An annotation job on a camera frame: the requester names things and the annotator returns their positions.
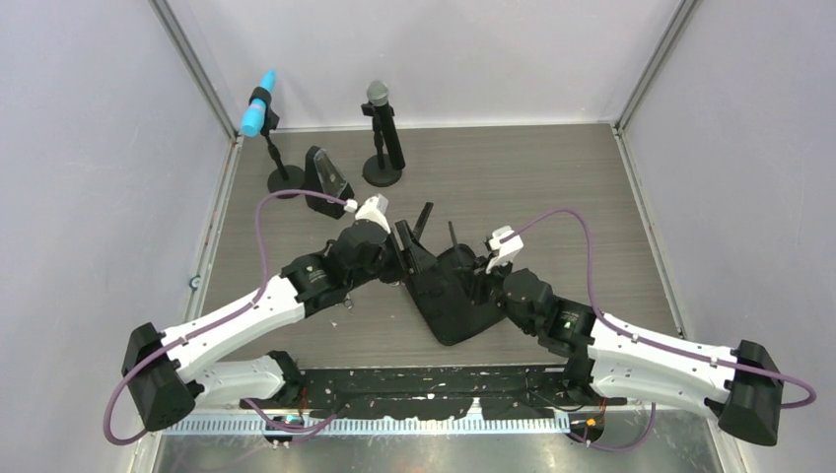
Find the black zip tool case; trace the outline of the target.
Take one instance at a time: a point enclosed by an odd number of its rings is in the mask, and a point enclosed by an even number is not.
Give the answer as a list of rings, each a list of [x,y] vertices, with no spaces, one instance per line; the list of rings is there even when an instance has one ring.
[[[452,346],[493,327],[505,318],[490,305],[483,292],[482,276],[474,269],[486,258],[459,243],[435,255],[438,264],[429,274],[405,278],[407,291],[439,343]]]

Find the black hair clip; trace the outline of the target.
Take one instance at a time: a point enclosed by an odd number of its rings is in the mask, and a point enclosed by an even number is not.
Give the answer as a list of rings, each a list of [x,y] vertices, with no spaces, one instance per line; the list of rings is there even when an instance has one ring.
[[[457,240],[457,237],[456,237],[456,233],[455,233],[454,225],[453,225],[452,221],[448,221],[448,230],[449,230],[449,236],[450,236],[450,239],[451,239],[451,250],[452,251],[457,251],[458,240]]]

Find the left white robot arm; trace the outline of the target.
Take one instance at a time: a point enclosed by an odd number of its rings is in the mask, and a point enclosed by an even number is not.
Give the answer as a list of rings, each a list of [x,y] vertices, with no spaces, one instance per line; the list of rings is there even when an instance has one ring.
[[[202,404],[269,399],[294,406],[303,392],[298,368],[285,352],[228,362],[226,356],[257,338],[341,304],[371,282],[392,283],[404,273],[391,228],[360,218],[317,252],[268,274],[251,293],[207,315],[160,330],[134,328],[122,379],[108,404],[128,390],[144,433],[173,426]]]

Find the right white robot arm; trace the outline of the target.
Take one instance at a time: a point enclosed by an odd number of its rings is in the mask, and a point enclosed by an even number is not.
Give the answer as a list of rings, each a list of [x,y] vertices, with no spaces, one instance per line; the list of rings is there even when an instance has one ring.
[[[524,334],[567,361],[563,391],[576,404],[642,399],[716,420],[737,439],[778,442],[784,383],[762,345],[697,344],[628,323],[554,294],[528,269],[477,271],[476,304],[500,310]]]

